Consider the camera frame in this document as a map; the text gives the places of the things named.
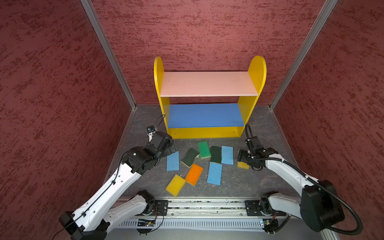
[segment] shelf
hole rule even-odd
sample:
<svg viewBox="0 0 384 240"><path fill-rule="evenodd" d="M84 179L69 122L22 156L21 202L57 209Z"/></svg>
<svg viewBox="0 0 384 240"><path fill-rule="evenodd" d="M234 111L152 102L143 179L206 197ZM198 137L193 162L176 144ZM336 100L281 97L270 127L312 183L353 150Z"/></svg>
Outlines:
<svg viewBox="0 0 384 240"><path fill-rule="evenodd" d="M168 128L243 126L237 103L170 105Z"/></svg>
<svg viewBox="0 0 384 240"><path fill-rule="evenodd" d="M164 72L160 97L257 96L248 72Z"/></svg>

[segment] green sponge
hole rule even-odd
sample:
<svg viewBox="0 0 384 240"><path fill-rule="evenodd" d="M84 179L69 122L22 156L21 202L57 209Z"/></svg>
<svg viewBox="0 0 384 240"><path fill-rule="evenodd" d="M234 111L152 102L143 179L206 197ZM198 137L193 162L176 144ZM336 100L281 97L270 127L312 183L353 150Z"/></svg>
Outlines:
<svg viewBox="0 0 384 240"><path fill-rule="evenodd" d="M197 147L199 148L201 159L211 157L211 152L209 151L209 146L207 141L198 142Z"/></svg>
<svg viewBox="0 0 384 240"><path fill-rule="evenodd" d="M187 155L181 160L181 162L184 163L187 167L191 167L192 164L195 162L195 158L198 154L198 151L193 148L190 148L187 151Z"/></svg>
<svg viewBox="0 0 384 240"><path fill-rule="evenodd" d="M211 160L210 162L215 162L221 164L221 148L217 146L211 147Z"/></svg>

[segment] blue sponge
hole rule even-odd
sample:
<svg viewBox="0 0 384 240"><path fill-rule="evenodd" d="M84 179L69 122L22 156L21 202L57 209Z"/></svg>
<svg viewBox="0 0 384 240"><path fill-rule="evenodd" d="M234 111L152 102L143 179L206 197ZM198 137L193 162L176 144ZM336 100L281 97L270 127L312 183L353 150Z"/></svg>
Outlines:
<svg viewBox="0 0 384 240"><path fill-rule="evenodd" d="M233 165L233 147L221 146L221 163Z"/></svg>
<svg viewBox="0 0 384 240"><path fill-rule="evenodd" d="M220 185L222 169L223 165L215 162L210 162L207 183Z"/></svg>
<svg viewBox="0 0 384 240"><path fill-rule="evenodd" d="M167 171L179 170L179 152L167 156Z"/></svg>

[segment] white arm segment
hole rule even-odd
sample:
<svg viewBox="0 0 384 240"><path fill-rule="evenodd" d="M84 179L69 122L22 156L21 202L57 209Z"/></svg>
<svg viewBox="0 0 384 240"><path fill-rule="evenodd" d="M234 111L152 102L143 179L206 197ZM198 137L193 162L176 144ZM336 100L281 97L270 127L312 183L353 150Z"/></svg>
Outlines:
<svg viewBox="0 0 384 240"><path fill-rule="evenodd" d="M108 190L91 206L85 216L80 217L76 221L76 224L79 227L81 225L84 226L85 232L95 230L116 200L132 183L141 177L141 175L137 172L131 173L131 170L132 168L130 168L127 164L120 164L119 172L116 170L108 181L106 181L106 183L104 183L104 185L85 204L73 212L73 220L76 220L81 213L84 212L88 206L90 206L108 188L117 175L116 183L112 184Z"/></svg>
<svg viewBox="0 0 384 240"><path fill-rule="evenodd" d="M107 233L116 228L119 224L135 216L141 214L147 207L145 198L140 195L134 196L128 202L121 204L118 207L110 209L104 216L105 222L110 222L111 225L107 228Z"/></svg>
<svg viewBox="0 0 384 240"><path fill-rule="evenodd" d="M295 217L302 218L300 214L301 197L291 197L278 192L270 195L268 201L273 210L283 211Z"/></svg>
<svg viewBox="0 0 384 240"><path fill-rule="evenodd" d="M280 154L272 154L269 157L280 158L286 161ZM265 166L269 169L277 173L282 179L284 179L289 185L291 185L296 192L301 196L301 191L305 187L305 185L312 186L313 184L309 182L305 177L299 174L295 169L288 166L287 164L280 161L267 160L265 161Z"/></svg>

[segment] yellow sponge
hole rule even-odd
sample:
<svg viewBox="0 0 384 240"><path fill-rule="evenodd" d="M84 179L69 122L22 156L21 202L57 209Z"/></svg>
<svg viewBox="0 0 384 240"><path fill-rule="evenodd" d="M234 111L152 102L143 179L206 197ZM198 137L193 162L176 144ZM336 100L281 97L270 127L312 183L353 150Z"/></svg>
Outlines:
<svg viewBox="0 0 384 240"><path fill-rule="evenodd" d="M177 197L185 183L186 180L176 174L168 184L166 190L173 196Z"/></svg>
<svg viewBox="0 0 384 240"><path fill-rule="evenodd" d="M202 171L203 171L202 167L200 167L197 164L192 164L191 168L189 169L187 176L185 177L185 180L188 183L192 184L193 186L196 185L196 182L199 179Z"/></svg>
<svg viewBox="0 0 384 240"><path fill-rule="evenodd" d="M237 167L244 168L244 169L249 169L249 165L246 164L245 162L237 162Z"/></svg>

